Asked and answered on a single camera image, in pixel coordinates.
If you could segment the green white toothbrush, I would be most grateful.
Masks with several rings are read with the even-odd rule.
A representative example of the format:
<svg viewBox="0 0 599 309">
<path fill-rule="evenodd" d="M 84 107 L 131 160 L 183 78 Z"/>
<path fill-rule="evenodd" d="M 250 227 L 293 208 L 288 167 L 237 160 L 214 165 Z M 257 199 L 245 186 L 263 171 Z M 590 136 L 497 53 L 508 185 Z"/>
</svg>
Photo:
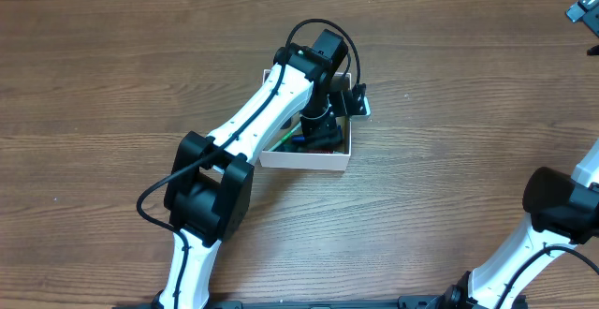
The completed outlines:
<svg viewBox="0 0 599 309">
<path fill-rule="evenodd" d="M 294 136 L 298 135 L 301 129 L 301 123 L 297 123 L 293 126 L 284 136 L 282 136 L 277 142 L 275 142 L 270 148 L 269 152 L 286 152 L 285 146 L 291 141 Z"/>
</svg>

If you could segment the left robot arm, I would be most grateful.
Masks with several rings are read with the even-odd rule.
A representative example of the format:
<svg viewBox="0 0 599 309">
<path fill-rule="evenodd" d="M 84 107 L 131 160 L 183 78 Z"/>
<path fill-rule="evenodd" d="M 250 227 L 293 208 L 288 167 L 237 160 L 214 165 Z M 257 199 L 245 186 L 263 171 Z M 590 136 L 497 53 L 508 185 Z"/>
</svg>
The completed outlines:
<svg viewBox="0 0 599 309">
<path fill-rule="evenodd" d="M 344 141 L 341 117 L 361 114 L 353 104 L 363 87 L 349 88 L 341 65 L 358 62 L 341 30 L 324 30 L 312 46 L 287 41 L 274 56 L 264 84 L 208 136 L 189 132 L 180 142 L 164 206 L 174 252 L 165 289 L 154 308 L 204 308 L 217 251 L 241 224 L 250 201 L 255 163 L 280 129 L 299 119 L 300 140 L 290 150 L 334 150 Z"/>
</svg>

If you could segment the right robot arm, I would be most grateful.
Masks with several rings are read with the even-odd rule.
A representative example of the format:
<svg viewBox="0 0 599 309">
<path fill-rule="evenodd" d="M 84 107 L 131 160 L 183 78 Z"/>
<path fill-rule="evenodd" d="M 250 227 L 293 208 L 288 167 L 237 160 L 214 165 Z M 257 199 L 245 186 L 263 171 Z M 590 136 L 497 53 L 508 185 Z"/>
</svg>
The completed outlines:
<svg viewBox="0 0 599 309">
<path fill-rule="evenodd" d="M 598 235 L 598 145 L 568 175 L 541 167 L 528 181 L 524 216 L 482 265 L 467 272 L 429 308 L 525 308 L 521 291 L 564 253 L 598 266 L 576 247 Z"/>
</svg>

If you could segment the red green toothpaste tube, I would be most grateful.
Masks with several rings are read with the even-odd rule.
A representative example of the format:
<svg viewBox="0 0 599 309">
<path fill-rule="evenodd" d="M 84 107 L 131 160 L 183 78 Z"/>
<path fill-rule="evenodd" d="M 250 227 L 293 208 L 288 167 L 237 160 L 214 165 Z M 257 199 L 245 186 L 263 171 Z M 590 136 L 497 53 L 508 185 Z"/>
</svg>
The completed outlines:
<svg viewBox="0 0 599 309">
<path fill-rule="evenodd" d="M 297 144 L 283 144 L 277 149 L 281 153 L 297 153 L 297 154 L 321 154 L 321 155 L 343 155 L 343 152 L 334 151 L 331 149 L 308 149 L 300 147 Z"/>
</svg>

